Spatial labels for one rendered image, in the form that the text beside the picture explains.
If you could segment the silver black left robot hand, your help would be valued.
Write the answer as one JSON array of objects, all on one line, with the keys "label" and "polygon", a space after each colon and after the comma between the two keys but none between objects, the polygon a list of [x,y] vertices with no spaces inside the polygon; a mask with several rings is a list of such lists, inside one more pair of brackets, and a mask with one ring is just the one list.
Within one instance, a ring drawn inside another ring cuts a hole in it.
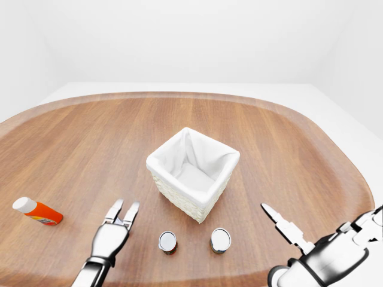
[{"label": "silver black left robot hand", "polygon": [[139,211],[139,202],[133,202],[124,218],[120,220],[118,215],[123,203],[123,199],[116,200],[105,215],[102,225],[93,238],[92,257],[105,258],[111,261],[126,243]]}]

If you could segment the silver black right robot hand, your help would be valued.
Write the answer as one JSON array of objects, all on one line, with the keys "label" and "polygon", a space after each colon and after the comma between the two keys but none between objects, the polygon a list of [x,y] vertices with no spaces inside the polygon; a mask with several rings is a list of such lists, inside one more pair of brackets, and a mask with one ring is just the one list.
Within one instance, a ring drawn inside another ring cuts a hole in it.
[{"label": "silver black right robot hand", "polygon": [[383,206],[365,212],[353,222],[343,223],[335,233],[316,243],[303,238],[303,232],[266,203],[262,209],[275,223],[275,228],[291,245],[297,246],[298,258],[329,287],[355,270],[369,256],[368,243],[383,241]]}]

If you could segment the white cloth-lined wicker basket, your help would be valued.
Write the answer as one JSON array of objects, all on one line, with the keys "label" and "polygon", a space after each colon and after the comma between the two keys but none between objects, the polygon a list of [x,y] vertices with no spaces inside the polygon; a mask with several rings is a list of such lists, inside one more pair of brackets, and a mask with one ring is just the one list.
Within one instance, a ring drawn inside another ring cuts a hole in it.
[{"label": "white cloth-lined wicker basket", "polygon": [[202,223],[226,188],[240,152],[189,127],[146,159],[158,190]]}]

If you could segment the small tin with red label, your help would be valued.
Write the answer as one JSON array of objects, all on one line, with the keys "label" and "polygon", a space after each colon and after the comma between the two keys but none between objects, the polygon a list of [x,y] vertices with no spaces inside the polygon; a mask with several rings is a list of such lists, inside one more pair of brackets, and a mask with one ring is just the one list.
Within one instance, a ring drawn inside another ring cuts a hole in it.
[{"label": "small tin with red label", "polygon": [[178,246],[176,235],[171,231],[164,231],[159,237],[158,246],[165,254],[173,254]]}]

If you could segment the orange bottle with white cap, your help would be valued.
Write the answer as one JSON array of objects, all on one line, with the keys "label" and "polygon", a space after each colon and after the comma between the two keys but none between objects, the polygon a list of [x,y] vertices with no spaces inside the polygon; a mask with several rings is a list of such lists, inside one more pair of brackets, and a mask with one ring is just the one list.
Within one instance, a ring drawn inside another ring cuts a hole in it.
[{"label": "orange bottle with white cap", "polygon": [[43,203],[34,201],[29,197],[21,197],[13,203],[13,209],[39,221],[44,225],[56,225],[63,219],[63,215]]}]

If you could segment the small tin with brown label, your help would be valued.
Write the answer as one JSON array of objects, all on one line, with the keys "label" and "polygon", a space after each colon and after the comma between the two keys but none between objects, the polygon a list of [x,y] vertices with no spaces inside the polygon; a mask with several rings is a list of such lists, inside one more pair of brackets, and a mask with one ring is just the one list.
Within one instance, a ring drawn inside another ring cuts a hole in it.
[{"label": "small tin with brown label", "polygon": [[230,248],[231,236],[224,228],[216,228],[210,238],[210,247],[216,254],[223,254]]}]

